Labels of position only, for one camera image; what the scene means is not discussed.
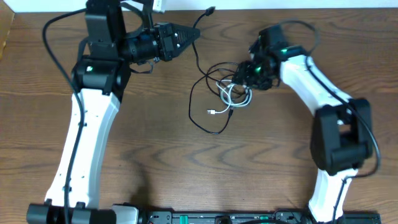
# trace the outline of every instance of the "black cable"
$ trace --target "black cable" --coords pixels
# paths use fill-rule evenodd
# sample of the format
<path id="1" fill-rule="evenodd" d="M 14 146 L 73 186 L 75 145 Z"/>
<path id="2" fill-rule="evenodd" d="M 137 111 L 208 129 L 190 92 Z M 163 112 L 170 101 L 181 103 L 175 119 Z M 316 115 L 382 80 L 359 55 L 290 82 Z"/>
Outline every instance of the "black cable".
<path id="1" fill-rule="evenodd" d="M 228 111 L 228 119 L 226 120 L 224 127 L 223 127 L 220 131 L 217 131 L 217 132 L 209 131 L 209 130 L 207 130 L 207 129 L 201 127 L 201 126 L 200 126 L 198 123 L 196 123 L 196 122 L 192 119 L 192 117 L 191 117 L 191 104 L 192 104 L 192 93 L 193 93 L 193 89 L 194 89 L 195 86 L 196 86 L 200 81 L 202 81 L 205 77 L 208 77 L 209 75 L 211 75 L 212 73 L 215 73 L 215 72 L 217 72 L 217 71 L 218 71 L 218 70 L 214 70 L 214 71 L 212 71 L 212 72 L 208 72 L 208 73 L 206 73 L 206 75 L 204 75 L 204 76 L 202 76 L 201 78 L 199 78 L 198 81 L 196 81 L 196 82 L 193 84 L 193 86 L 192 86 L 192 88 L 191 88 L 190 95 L 189 95 L 189 106 L 188 106 L 188 116 L 189 116 L 189 119 L 192 121 L 192 123 L 193 123 L 194 125 L 196 125 L 196 127 L 202 129 L 204 132 L 209 133 L 209 134 L 221 134 L 221 133 L 225 130 L 225 128 L 227 127 L 227 125 L 228 125 L 228 123 L 229 123 L 229 120 L 231 119 L 231 116 L 232 116 L 232 114 L 234 113 L 234 110 L 233 110 L 233 109 L 229 109 L 229 111 Z"/>
<path id="2" fill-rule="evenodd" d="M 150 65 L 150 70 L 144 72 L 138 72 L 137 70 L 130 68 L 130 72 L 135 74 L 152 74 L 152 72 L 154 71 L 154 64 L 148 60 L 146 60 L 145 63 L 148 63 Z"/>
<path id="3" fill-rule="evenodd" d="M 197 24 L 199 23 L 199 21 L 200 21 L 204 16 L 210 16 L 213 12 L 214 12 L 214 8 L 213 8 L 213 7 L 208 8 L 208 9 L 206 10 L 205 13 L 203 13 L 201 16 L 199 16 L 199 18 L 198 18 L 198 19 L 195 21 L 195 23 L 193 24 L 192 28 L 196 28 Z M 197 67 L 198 67 L 199 71 L 200 71 L 203 75 L 206 75 L 206 73 L 205 73 L 205 72 L 200 68 L 200 66 L 199 66 L 199 55 L 198 55 L 198 51 L 197 51 L 197 48 L 196 48 L 196 45 L 195 45 L 194 42 L 192 43 L 192 48 L 193 48 L 193 52 L 195 53 L 195 57 L 196 57 L 196 60 L 197 60 Z M 209 70 L 211 70 L 213 67 L 218 66 L 218 65 L 221 65 L 221 64 L 230 64 L 230 65 L 236 65 L 236 66 L 238 66 L 238 64 L 235 63 L 235 62 L 221 62 L 221 63 L 217 63 L 217 64 L 213 65 L 212 67 L 209 68 Z M 215 81 L 215 82 L 218 82 L 219 80 L 217 80 L 217 79 L 215 79 L 215 78 L 213 78 L 213 77 L 206 76 L 206 85 L 207 85 L 208 89 L 209 89 L 214 95 L 220 97 L 220 94 L 217 93 L 216 91 L 214 91 L 214 90 L 212 89 L 212 87 L 211 87 L 210 84 L 209 84 L 208 79 L 211 79 L 211 80 L 213 80 L 213 81 Z M 244 93 L 236 92 L 236 91 L 234 91 L 234 90 L 233 90 L 232 92 L 235 93 L 235 94 L 239 94 L 239 97 L 242 96 L 242 95 L 244 94 Z"/>
<path id="4" fill-rule="evenodd" d="M 234 75 L 234 73 L 233 73 L 233 74 L 230 74 L 230 75 L 224 76 L 223 78 L 221 78 L 220 80 L 218 80 L 218 84 L 219 84 L 219 85 L 222 85 L 222 86 L 224 86 L 224 87 L 227 87 L 222 81 L 225 80 L 225 79 L 228 78 L 228 77 L 232 77 L 233 75 Z M 246 95 L 246 92 L 245 92 L 245 91 L 242 91 L 241 93 L 239 93 L 239 91 L 236 91 L 236 90 L 234 91 L 234 90 L 232 90 L 232 92 L 238 94 L 237 97 L 231 97 L 232 100 L 238 100 L 240 97 Z M 221 97 L 221 90 L 220 90 L 220 89 L 218 89 L 218 94 L 219 94 L 220 97 Z"/>
<path id="5" fill-rule="evenodd" d="M 80 122 L 79 122 L 79 128 L 78 128 L 78 132 L 76 135 L 76 140 L 75 143 L 73 145 L 73 150 L 72 150 L 72 154 L 70 156 L 70 161 L 69 161 L 69 165 L 68 165 L 68 171 L 67 171 L 67 175 L 65 178 L 65 186 L 64 186 L 64 206 L 63 206 L 63 211 L 64 211 L 64 216 L 65 216 L 65 223 L 69 224 L 70 220 L 69 220 L 69 188 L 70 188 L 70 176 L 72 174 L 72 167 L 73 167 L 73 163 L 75 161 L 75 157 L 76 157 L 76 152 L 77 152 L 77 147 L 79 145 L 79 141 L 80 141 L 80 137 L 81 137 L 81 132 L 83 130 L 84 127 L 84 122 L 85 122 L 85 111 L 84 111 L 84 107 L 83 107 L 83 103 L 81 102 L 79 96 L 78 96 L 78 90 L 75 88 L 75 86 L 73 85 L 72 81 L 70 80 L 68 74 L 66 73 L 65 69 L 63 69 L 62 65 L 60 64 L 60 62 L 57 60 L 57 58 L 55 57 L 55 55 L 53 54 L 53 52 L 51 51 L 51 48 L 49 46 L 49 43 L 47 42 L 47 28 L 49 28 L 49 26 L 56 21 L 59 21 L 60 19 L 66 18 L 68 16 L 73 16 L 75 14 L 79 14 L 81 12 L 85 12 L 86 9 L 80 9 L 74 12 L 69 12 L 66 13 L 64 15 L 61 16 L 57 16 L 51 20 L 49 20 L 43 27 L 43 33 L 42 33 L 42 37 L 43 37 L 43 43 L 45 46 L 45 49 L 47 50 L 47 52 L 49 53 L 51 59 L 54 61 L 54 63 L 56 64 L 56 66 L 58 67 L 58 69 L 61 71 L 63 77 L 66 79 L 66 81 L 68 82 L 70 88 L 73 91 L 73 94 L 75 95 L 76 98 L 76 102 L 79 106 L 79 110 L 80 110 Z"/>
<path id="6" fill-rule="evenodd" d="M 141 19 L 141 25 L 135 31 L 128 32 L 124 36 L 125 39 L 138 37 L 145 28 L 149 28 L 149 27 L 145 27 L 145 25 L 144 25 L 145 19 L 144 19 L 144 15 L 142 14 L 142 11 L 138 10 L 136 7 L 130 5 L 130 4 L 126 3 L 126 2 L 122 2 L 120 4 L 120 7 L 123 7 L 125 9 L 130 10 L 132 13 L 134 13 L 135 15 L 137 15 Z"/>
<path id="7" fill-rule="evenodd" d="M 77 52 L 77 61 L 80 61 L 83 58 L 87 42 L 88 42 L 88 37 L 85 37 L 83 40 L 80 41 Z"/>
<path id="8" fill-rule="evenodd" d="M 199 22 L 203 17 L 211 15 L 211 14 L 214 12 L 214 9 L 215 9 L 214 7 L 210 7 L 210 8 L 208 8 L 208 9 L 206 10 L 205 13 L 203 13 L 201 16 L 199 16 L 199 18 L 198 18 L 198 19 L 195 21 L 195 23 L 193 24 L 193 28 L 196 28 L 198 22 Z M 235 71 L 230 70 L 230 69 L 228 69 L 228 68 L 217 68 L 217 69 L 215 69 L 215 70 L 213 70 L 213 71 L 211 71 L 211 70 L 212 70 L 213 68 L 219 66 L 219 65 L 224 65 L 224 64 L 238 65 L 238 64 L 237 64 L 237 63 L 234 63 L 234 62 L 221 62 L 221 63 L 217 63 L 217 64 L 211 66 L 211 67 L 208 69 L 207 73 L 205 73 L 205 72 L 200 68 L 200 65 L 199 65 L 199 55 L 198 55 L 198 51 L 197 51 L 197 48 L 196 48 L 194 42 L 192 43 L 192 48 L 193 48 L 193 51 L 194 51 L 194 53 L 195 53 L 196 63 L 197 63 L 198 70 L 203 74 L 203 76 L 202 76 L 201 78 L 199 78 L 199 79 L 193 84 L 193 86 L 192 86 L 192 88 L 191 88 L 191 92 L 190 92 L 190 96 L 189 96 L 188 117 L 189 117 L 189 119 L 191 120 L 191 122 L 192 122 L 196 127 L 200 128 L 200 129 L 203 130 L 204 132 L 209 133 L 209 134 L 221 134 L 221 133 L 225 130 L 225 128 L 227 127 L 227 125 L 228 125 L 228 123 L 229 123 L 229 120 L 231 119 L 231 116 L 232 116 L 234 110 L 233 110 L 232 108 L 229 109 L 229 111 L 228 111 L 228 118 L 227 118 L 227 120 L 226 120 L 226 122 L 225 122 L 225 125 L 223 126 L 223 128 L 222 128 L 220 131 L 214 132 L 214 131 L 209 131 L 209 130 L 203 128 L 203 127 L 200 126 L 198 123 L 196 123 L 196 122 L 193 120 L 193 118 L 191 117 L 191 104 L 192 104 L 193 89 L 195 88 L 195 86 L 196 86 L 200 81 L 202 81 L 204 78 L 206 78 L 206 84 L 207 84 L 208 89 L 209 89 L 213 94 L 215 94 L 216 96 L 220 97 L 220 94 L 217 93 L 216 91 L 214 91 L 214 90 L 211 88 L 210 84 L 208 83 L 208 79 L 211 79 L 211 80 L 216 81 L 216 82 L 220 82 L 220 81 L 217 80 L 217 79 L 215 79 L 215 78 L 213 78 L 213 77 L 211 77 L 210 75 L 213 74 L 213 73 L 215 73 L 215 72 L 219 72 L 219 71 L 227 71 L 227 72 L 231 72 L 231 73 L 234 73 Z"/>
<path id="9" fill-rule="evenodd" d="M 368 132 L 372 143 L 374 145 L 374 151 L 376 152 L 376 164 L 374 165 L 373 169 L 365 174 L 359 174 L 356 176 L 347 176 L 342 180 L 342 184 L 340 187 L 340 191 L 339 194 L 337 196 L 337 200 L 336 200 L 336 205 L 334 207 L 333 210 L 333 219 L 332 222 L 333 224 L 336 223 L 336 211 L 337 211 L 337 207 L 338 204 L 340 203 L 340 199 L 341 199 L 341 195 L 343 194 L 343 190 L 344 190 L 344 186 L 347 183 L 348 179 L 358 179 L 358 178 L 365 178 L 365 177 L 370 177 L 372 175 L 374 175 L 380 168 L 381 166 L 381 153 L 380 153 L 380 149 L 379 149 L 379 145 L 376 141 L 376 138 L 373 135 L 373 132 L 371 131 L 370 127 L 368 126 L 368 124 L 366 124 L 365 120 L 362 118 L 362 116 L 360 114 L 358 114 L 358 112 L 350 105 L 348 104 L 345 100 L 341 99 L 334 91 L 330 90 L 312 71 L 311 66 L 308 64 L 308 60 L 311 56 L 311 53 L 318 47 L 319 43 L 320 43 L 320 35 L 319 35 L 319 31 L 311 24 L 306 23 L 304 21 L 282 21 L 280 24 L 287 24 L 287 23 L 293 23 L 293 24 L 301 24 L 304 25 L 305 27 L 309 28 L 310 30 L 314 31 L 315 34 L 315 44 L 312 47 L 312 49 L 310 51 L 308 51 L 307 56 L 305 57 L 305 66 L 307 68 L 307 70 L 310 72 L 310 74 L 312 75 L 312 77 L 314 79 L 316 79 L 316 81 L 334 98 L 336 98 L 336 100 L 338 100 L 342 105 L 344 105 L 345 107 L 347 107 L 350 111 L 351 114 L 353 114 L 358 120 L 359 122 L 365 127 L 366 131 Z"/>

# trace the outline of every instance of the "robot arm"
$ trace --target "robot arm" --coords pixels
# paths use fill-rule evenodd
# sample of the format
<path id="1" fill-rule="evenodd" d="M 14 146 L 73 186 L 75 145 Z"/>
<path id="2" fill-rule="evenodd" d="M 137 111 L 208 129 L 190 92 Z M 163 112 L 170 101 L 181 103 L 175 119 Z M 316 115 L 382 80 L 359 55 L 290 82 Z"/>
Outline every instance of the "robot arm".
<path id="1" fill-rule="evenodd" d="M 343 215 L 342 206 L 351 179 L 346 180 L 335 210 L 342 182 L 358 173 L 364 160 L 371 156 L 373 147 L 358 118 L 329 94 L 315 77 L 371 126 L 369 102 L 352 99 L 334 86 L 301 46 L 291 46 L 285 40 L 280 25 L 260 31 L 259 39 L 249 52 L 252 60 L 238 66 L 233 82 L 267 90 L 274 86 L 274 80 L 278 80 L 278 85 L 283 82 L 290 86 L 309 108 L 314 116 L 310 149 L 318 167 L 318 176 L 308 207 L 316 222 L 332 221 L 334 211 L 335 218 L 339 218 Z M 340 125 L 349 125 L 350 130 L 341 133 Z"/>
<path id="2" fill-rule="evenodd" d="M 282 62 L 280 66 L 280 78 L 283 83 L 290 86 L 302 99 L 314 116 L 317 109 L 325 105 L 339 106 L 341 102 L 332 97 L 312 76 L 305 66 L 305 55 L 298 55 Z M 312 58 L 309 58 L 310 66 L 314 74 L 329 89 L 333 90 L 340 98 L 349 102 L 351 97 L 339 90 L 324 74 L 315 66 Z M 333 219 L 333 211 L 339 195 L 342 180 L 358 173 L 357 169 L 349 168 L 337 172 L 335 175 L 318 169 L 317 182 L 312 198 L 308 204 L 312 216 L 317 222 L 330 222 Z M 351 179 L 344 186 L 343 193 L 336 210 L 336 219 L 343 215 L 343 202 L 349 188 Z"/>
<path id="3" fill-rule="evenodd" d="M 199 38 L 200 31 L 168 22 L 154 25 L 152 13 L 164 12 L 164 1 L 135 1 L 143 4 L 142 11 L 120 0 L 87 1 L 88 37 L 80 44 L 78 61 L 72 70 L 72 82 L 84 107 L 85 123 L 74 158 L 70 187 L 65 189 L 65 180 L 80 126 L 80 108 L 75 96 L 58 171 L 45 196 L 45 204 L 29 206 L 28 223 L 63 223 L 63 214 L 68 214 L 72 223 L 115 223 L 116 217 L 120 224 L 137 221 L 138 211 L 134 207 L 115 205 L 112 210 L 98 210 L 100 174 L 109 130 L 131 72 L 140 73 L 129 66 L 131 63 L 142 65 L 149 59 L 168 62 Z M 126 32 L 121 7 L 142 19 L 138 30 Z M 89 55 L 83 55 L 86 43 Z M 63 197 L 66 190 L 68 205 Z M 64 206 L 71 208 L 71 212 L 65 211 Z"/>

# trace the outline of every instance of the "black wire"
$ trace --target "black wire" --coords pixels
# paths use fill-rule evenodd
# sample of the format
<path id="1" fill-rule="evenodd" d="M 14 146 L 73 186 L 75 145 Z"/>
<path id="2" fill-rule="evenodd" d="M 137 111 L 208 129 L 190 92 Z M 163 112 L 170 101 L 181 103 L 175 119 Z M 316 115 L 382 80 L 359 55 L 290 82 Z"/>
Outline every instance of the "black wire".
<path id="1" fill-rule="evenodd" d="M 130 72 L 135 74 L 152 74 L 152 72 L 154 71 L 154 64 L 148 60 L 146 60 L 145 63 L 148 63 L 150 65 L 150 70 L 144 72 L 138 72 L 137 70 L 130 68 Z"/>
<path id="2" fill-rule="evenodd" d="M 300 223 L 300 222 L 297 220 L 297 218 L 296 218 L 296 216 L 294 215 L 294 213 L 293 213 L 292 211 L 290 211 L 289 209 L 285 209 L 285 208 L 281 208 L 281 209 L 276 210 L 276 211 L 274 212 L 274 214 L 272 214 L 272 217 L 275 218 L 275 217 L 276 217 L 276 216 L 275 216 L 276 213 L 282 212 L 282 211 L 290 212 L 290 213 L 293 215 L 294 220 L 296 220 L 297 223 Z"/>
<path id="3" fill-rule="evenodd" d="M 198 79 L 198 81 L 196 81 L 195 84 L 193 84 L 193 86 L 192 86 L 191 93 L 190 93 L 190 95 L 189 95 L 188 116 L 189 116 L 189 119 L 192 121 L 192 123 L 193 123 L 194 125 L 196 125 L 198 128 L 202 129 L 204 132 L 209 133 L 209 134 L 221 134 L 221 133 L 225 130 L 225 128 L 227 127 L 227 125 L 228 125 L 228 123 L 229 123 L 229 120 L 231 119 L 231 116 L 232 116 L 232 114 L 234 113 L 234 110 L 233 110 L 233 109 L 229 109 L 229 111 L 228 111 L 228 119 L 226 120 L 224 127 L 223 127 L 220 131 L 217 131 L 217 132 L 209 131 L 209 130 L 207 130 L 207 129 L 201 127 L 201 126 L 200 126 L 198 123 L 196 123 L 196 122 L 192 119 L 192 117 L 191 117 L 191 102 L 192 102 L 192 93 L 193 93 L 193 89 L 194 89 L 195 86 L 196 86 L 200 81 L 202 81 L 205 77 L 206 77 L 206 75 L 202 76 L 202 77 L 201 77 L 200 79 Z"/>
<path id="4" fill-rule="evenodd" d="M 234 74 L 230 74 L 230 75 L 224 76 L 223 78 L 221 78 L 220 80 L 218 80 L 218 84 L 219 84 L 219 85 L 222 85 L 224 88 L 226 88 L 227 86 L 226 86 L 222 81 L 225 80 L 225 79 L 228 78 L 228 77 L 233 76 L 233 75 L 234 75 Z M 242 91 L 241 93 L 239 93 L 239 91 L 234 91 L 234 90 L 232 90 L 232 92 L 238 94 L 237 97 L 231 97 L 232 100 L 238 100 L 238 99 L 240 99 L 242 96 L 246 95 L 246 91 Z M 220 90 L 220 89 L 218 89 L 218 94 L 220 94 L 220 97 L 221 97 L 221 90 Z"/>
<path id="5" fill-rule="evenodd" d="M 341 195 L 343 194 L 343 190 L 344 190 L 344 186 L 347 183 L 348 179 L 358 179 L 358 178 L 365 178 L 365 177 L 369 177 L 374 175 L 380 168 L 381 166 L 381 153 L 380 153 L 380 149 L 379 149 L 379 145 L 376 141 L 376 138 L 373 135 L 373 132 L 371 131 L 370 127 L 368 126 L 368 124 L 366 124 L 365 120 L 362 118 L 362 116 L 360 114 L 358 114 L 358 112 L 350 105 L 348 104 L 345 100 L 341 99 L 334 91 L 330 90 L 312 71 L 311 66 L 308 64 L 308 60 L 310 58 L 311 53 L 318 47 L 319 43 L 320 43 L 320 35 L 319 35 L 319 31 L 311 24 L 308 24 L 304 21 L 282 21 L 280 24 L 287 24 L 287 23 L 294 23 L 294 24 L 301 24 L 304 25 L 305 27 L 309 28 L 310 30 L 314 31 L 315 34 L 315 44 L 312 47 L 312 49 L 310 51 L 308 51 L 307 56 L 305 57 L 305 66 L 307 68 L 307 70 L 310 72 L 310 74 L 312 75 L 312 77 L 314 79 L 316 79 L 316 81 L 334 98 L 336 98 L 336 100 L 340 101 L 340 103 L 342 105 L 344 105 L 345 107 L 347 107 L 350 111 L 351 114 L 353 114 L 358 120 L 359 122 L 365 127 L 366 131 L 368 132 L 372 143 L 374 145 L 374 151 L 376 152 L 376 164 L 374 165 L 373 169 L 371 171 L 369 171 L 368 173 L 365 174 L 359 174 L 356 176 L 347 176 L 342 180 L 342 184 L 340 187 L 340 191 L 339 194 L 337 196 L 337 200 L 336 200 L 336 204 L 335 207 L 333 209 L 333 219 L 332 222 L 333 224 L 336 223 L 336 211 L 337 211 L 337 207 L 338 204 L 340 203 L 341 200 Z"/>
<path id="6" fill-rule="evenodd" d="M 80 61 L 83 58 L 83 54 L 85 52 L 87 42 L 88 42 L 88 37 L 85 37 L 79 43 L 79 48 L 78 48 L 78 52 L 77 52 L 77 61 Z"/>
<path id="7" fill-rule="evenodd" d="M 195 23 L 193 24 L 192 28 L 196 28 L 198 22 L 199 22 L 205 15 L 206 15 L 206 13 L 203 13 L 201 16 L 199 16 L 199 18 L 198 18 L 198 19 L 195 21 Z M 193 48 L 193 52 L 195 53 L 195 56 L 196 56 L 197 67 L 198 67 L 199 71 L 200 71 L 203 75 L 206 75 L 206 73 L 205 73 L 205 72 L 200 68 L 200 66 L 199 66 L 199 55 L 198 55 L 198 51 L 197 51 L 197 48 L 196 48 L 196 45 L 195 45 L 194 42 L 192 43 L 192 48 Z M 221 63 L 217 63 L 217 64 L 213 65 L 212 67 L 209 68 L 209 70 L 211 70 L 211 69 L 214 68 L 215 66 L 219 66 L 219 65 L 221 65 L 221 64 L 230 64 L 230 65 L 236 65 L 236 66 L 238 66 L 238 63 L 235 63 L 235 62 L 221 62 Z M 217 93 L 216 91 L 214 91 L 214 89 L 212 89 L 212 87 L 211 87 L 210 84 L 209 84 L 208 79 L 211 79 L 211 80 L 216 81 L 216 82 L 218 82 L 219 80 L 217 80 L 217 79 L 215 79 L 215 78 L 213 78 L 213 77 L 206 76 L 206 85 L 207 85 L 207 88 L 208 88 L 214 95 L 220 97 L 220 94 Z M 232 92 L 235 93 L 235 94 L 238 94 L 239 97 L 242 96 L 242 95 L 244 95 L 244 93 L 239 93 L 239 92 L 236 92 L 236 91 L 234 91 L 234 90 L 232 90 Z"/>
<path id="8" fill-rule="evenodd" d="M 200 21 L 200 19 L 202 19 L 205 15 L 206 15 L 206 13 L 202 14 L 202 15 L 195 21 L 195 23 L 194 23 L 194 25 L 193 25 L 193 28 L 196 28 L 196 26 L 197 26 L 198 22 Z M 198 55 L 198 51 L 197 51 L 197 48 L 196 48 L 194 42 L 192 43 L 192 48 L 193 48 L 193 51 L 194 51 L 194 53 L 195 53 L 196 63 L 197 63 L 198 70 L 203 74 L 203 76 L 202 76 L 201 78 L 199 78 L 199 79 L 193 84 L 193 86 L 192 86 L 192 88 L 191 88 L 191 92 L 190 92 L 190 96 L 189 96 L 188 117 L 189 117 L 189 119 L 191 120 L 191 122 L 192 122 L 196 127 L 200 128 L 200 129 L 203 130 L 204 132 L 209 133 L 209 134 L 221 134 L 221 133 L 225 130 L 225 128 L 227 127 L 227 125 L 228 125 L 228 123 L 229 123 L 229 120 L 231 119 L 231 116 L 232 116 L 234 110 L 233 110 L 232 108 L 229 109 L 229 111 L 228 111 L 228 118 L 227 118 L 227 120 L 226 120 L 226 122 L 225 122 L 225 125 L 223 126 L 223 128 L 222 128 L 220 131 L 214 132 L 214 131 L 209 131 L 209 130 L 203 128 L 203 127 L 200 126 L 198 123 L 196 123 L 196 122 L 193 120 L 193 118 L 191 117 L 191 104 L 192 104 L 193 89 L 195 88 L 195 86 L 196 86 L 200 81 L 202 81 L 204 78 L 206 78 L 206 84 L 207 84 L 208 89 L 209 89 L 213 94 L 215 94 L 216 96 L 220 97 L 220 94 L 217 93 L 216 91 L 214 91 L 214 90 L 211 88 L 210 84 L 208 83 L 208 79 L 211 79 L 211 80 L 216 81 L 216 82 L 219 82 L 219 80 L 217 80 L 217 79 L 211 77 L 210 75 L 213 74 L 213 73 L 215 73 L 215 72 L 219 72 L 219 71 L 227 71 L 227 72 L 231 72 L 231 73 L 234 73 L 235 71 L 230 70 L 230 69 L 228 69 L 228 68 L 217 68 L 217 69 L 215 69 L 215 70 L 213 70 L 213 71 L 211 71 L 211 70 L 212 70 L 213 68 L 219 66 L 219 65 L 224 65 L 224 64 L 238 65 L 238 64 L 237 64 L 237 63 L 234 63 L 234 62 L 221 62 L 221 63 L 217 63 L 217 64 L 211 66 L 211 67 L 208 69 L 207 73 L 205 73 L 205 72 L 200 68 L 200 65 L 199 65 L 199 55 Z"/>
<path id="9" fill-rule="evenodd" d="M 79 145 L 79 141 L 80 141 L 80 136 L 81 136 L 81 132 L 83 130 L 84 127 L 84 122 L 85 122 L 85 111 L 84 111 L 84 107 L 83 107 L 83 103 L 81 102 L 79 96 L 78 96 L 78 90 L 75 88 L 75 86 L 73 85 L 72 81 L 70 80 L 68 74 L 66 73 L 65 69 L 63 69 L 62 65 L 60 64 L 60 62 L 57 60 L 57 58 L 55 57 L 55 55 L 53 54 L 53 52 L 51 51 L 51 48 L 49 46 L 49 43 L 47 42 L 47 28 L 49 28 L 49 26 L 56 21 L 59 21 L 60 19 L 66 18 L 68 16 L 73 16 L 75 14 L 81 13 L 81 12 L 85 12 L 86 9 L 80 9 L 74 12 L 69 12 L 66 13 L 64 15 L 61 16 L 57 16 L 51 20 L 49 20 L 43 27 L 43 43 L 45 46 L 45 49 L 47 50 L 47 52 L 49 53 L 51 59 L 54 61 L 54 63 L 56 64 L 56 66 L 58 67 L 58 69 L 61 71 L 63 77 L 66 79 L 66 81 L 68 82 L 70 88 L 73 91 L 73 94 L 75 95 L 77 104 L 79 106 L 79 110 L 80 110 L 80 122 L 79 122 L 79 128 L 77 131 L 77 135 L 76 135 L 76 140 L 75 143 L 73 145 L 73 150 L 72 150 L 72 154 L 70 156 L 70 161 L 69 161 L 69 165 L 68 165 L 68 171 L 67 171 L 67 175 L 65 178 L 65 186 L 64 186 L 64 206 L 63 206 L 63 211 L 64 211 L 64 216 L 65 216 L 65 223 L 69 224 L 69 188 L 70 188 L 70 176 L 72 174 L 72 167 L 73 167 L 73 163 L 75 161 L 75 157 L 76 157 L 76 152 L 77 152 L 77 147 Z"/>

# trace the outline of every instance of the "wooden table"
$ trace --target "wooden table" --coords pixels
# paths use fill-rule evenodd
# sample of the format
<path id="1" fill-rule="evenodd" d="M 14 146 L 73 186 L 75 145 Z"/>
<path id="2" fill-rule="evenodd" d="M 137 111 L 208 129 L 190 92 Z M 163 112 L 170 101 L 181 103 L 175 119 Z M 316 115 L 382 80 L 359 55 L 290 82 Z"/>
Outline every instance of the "wooden table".
<path id="1" fill-rule="evenodd" d="M 155 21 L 190 26 L 199 11 L 167 12 Z M 31 202 L 41 203 L 52 183 L 67 135 L 71 91 L 46 53 L 41 31 L 58 14 L 17 14 L 0 62 L 0 223 L 25 222 Z M 200 63 L 248 59 L 263 28 L 286 18 L 315 24 L 322 44 L 318 67 L 373 109 L 382 168 L 355 180 L 345 210 L 377 210 L 383 223 L 398 223 L 398 9 L 216 11 L 204 18 L 197 41 Z M 139 25 L 125 15 L 128 30 Z M 286 27 L 289 40 L 310 47 L 310 32 Z M 49 40 L 67 71 L 86 36 L 83 15 L 54 24 Z M 213 136 L 188 118 L 188 95 L 200 78 L 193 50 L 155 65 L 152 75 L 132 75 L 103 163 L 101 208 L 132 202 L 175 210 L 274 210 L 303 208 L 317 168 L 309 150 L 312 116 L 287 86 L 255 91 L 226 131 Z M 202 83 L 194 92 L 194 118 L 218 130 L 223 105 Z M 366 161 L 370 169 L 373 159 Z"/>

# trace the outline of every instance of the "cable connector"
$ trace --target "cable connector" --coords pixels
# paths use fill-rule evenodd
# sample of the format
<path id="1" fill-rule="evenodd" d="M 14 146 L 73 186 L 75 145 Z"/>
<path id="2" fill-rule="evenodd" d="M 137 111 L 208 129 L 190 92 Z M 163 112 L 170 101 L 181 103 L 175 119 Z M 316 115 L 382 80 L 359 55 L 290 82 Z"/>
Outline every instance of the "cable connector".
<path id="1" fill-rule="evenodd" d="M 216 114 L 216 110 L 207 110 L 208 114 Z"/>
<path id="2" fill-rule="evenodd" d="M 234 113 L 234 108 L 229 109 L 228 117 L 231 117 L 233 113 Z"/>
<path id="3" fill-rule="evenodd" d="M 206 9 L 205 15 L 210 16 L 214 13 L 214 10 L 216 10 L 216 6 L 211 6 L 210 8 Z"/>

